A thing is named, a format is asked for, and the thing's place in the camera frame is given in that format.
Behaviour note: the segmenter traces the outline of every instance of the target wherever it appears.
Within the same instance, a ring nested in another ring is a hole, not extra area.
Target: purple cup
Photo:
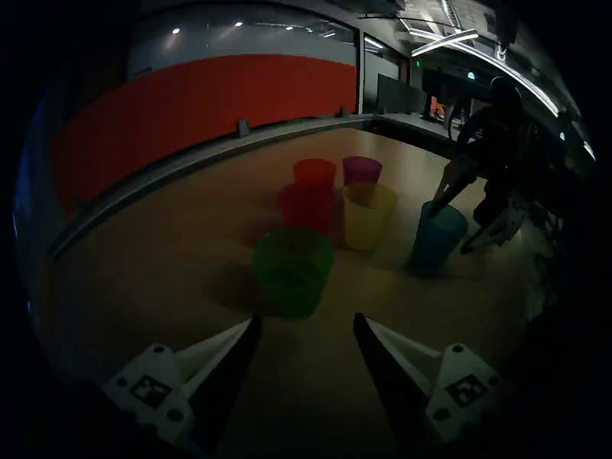
[[[365,156],[349,156],[342,160],[344,169],[344,186],[354,182],[365,181],[378,183],[380,171],[383,165],[376,159],[366,158]]]

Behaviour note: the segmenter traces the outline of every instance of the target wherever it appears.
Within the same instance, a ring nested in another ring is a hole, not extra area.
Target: blue cup
[[[434,274],[467,233],[467,220],[461,212],[446,206],[433,218],[431,201],[421,207],[415,244],[409,257],[409,268],[417,273]]]

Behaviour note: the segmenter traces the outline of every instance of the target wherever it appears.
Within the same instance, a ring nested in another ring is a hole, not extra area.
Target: red cup
[[[378,183],[383,165],[376,159],[365,156],[349,156],[342,160],[344,169],[344,186],[358,181]]]
[[[333,187],[336,165],[326,159],[302,159],[293,164],[293,178],[296,184]]]
[[[278,193],[286,226],[305,226],[327,235],[334,211],[334,189],[328,186],[290,184]]]

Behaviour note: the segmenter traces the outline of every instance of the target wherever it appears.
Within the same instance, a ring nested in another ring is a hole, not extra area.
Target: desk
[[[423,119],[422,116],[423,115],[420,113],[386,113],[385,115],[379,115],[380,118],[398,122],[403,125],[409,125],[412,128],[417,128],[419,131],[426,134],[436,135],[438,137],[448,139],[448,132],[442,124],[427,121],[426,119]],[[456,129],[451,129],[451,136],[453,140],[456,141],[457,137],[459,136],[459,131]]]
[[[249,263],[257,237],[282,223],[277,191],[291,182],[297,160],[319,157],[338,165],[339,197],[341,160],[348,155],[381,161],[380,183],[398,194],[387,237],[374,253],[336,251],[312,317],[264,320],[221,451],[279,442],[391,445],[353,338],[354,313],[430,347],[462,341],[500,364],[522,335],[522,244],[519,234],[502,248],[454,253],[437,279],[404,273],[400,266],[420,207],[448,161],[356,129],[305,135],[226,159],[100,224],[51,267],[51,361],[100,383],[151,342],[179,349],[265,309]],[[471,232],[482,187],[477,181],[453,202],[468,216]]]

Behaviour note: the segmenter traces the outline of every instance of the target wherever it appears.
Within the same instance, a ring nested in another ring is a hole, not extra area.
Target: ceiling light
[[[442,38],[441,35],[436,35],[430,32],[420,31],[420,30],[413,29],[413,28],[409,30],[409,33],[411,35],[415,35],[416,37],[428,38],[429,40],[438,40],[439,38]],[[508,75],[509,77],[512,77],[514,80],[521,83],[531,94],[533,94],[541,103],[543,103],[546,106],[546,108],[549,109],[555,117],[559,116],[558,107],[553,103],[553,101],[551,101],[550,97],[548,97],[548,95],[544,93],[544,91],[538,88],[531,81],[527,80],[519,72],[508,67],[505,63],[499,62],[493,57],[487,56],[485,53],[471,46],[467,46],[465,43],[451,43],[448,46],[461,50],[465,53],[471,54],[472,56],[479,57],[480,59],[485,60],[486,62],[490,63],[494,67],[503,71],[506,75]]]
[[[363,40],[367,41],[369,44],[373,44],[375,47],[380,48],[381,50],[384,48],[384,46],[382,46],[378,41],[372,40],[372,38],[365,37]]]
[[[467,31],[459,32],[458,34],[448,35],[447,37],[440,38],[439,40],[432,41],[431,43],[427,43],[420,48],[413,50],[412,57],[418,56],[419,54],[427,53],[428,51],[434,50],[436,48],[449,45],[451,43],[457,43],[459,41],[471,40],[473,38],[478,38],[478,33],[474,29],[470,29]]]
[[[586,151],[588,151],[588,154],[591,155],[591,158],[593,158],[593,161],[597,160],[597,159],[595,159],[595,154],[593,153],[593,148],[591,148],[591,146],[586,141],[584,142],[584,149]]]

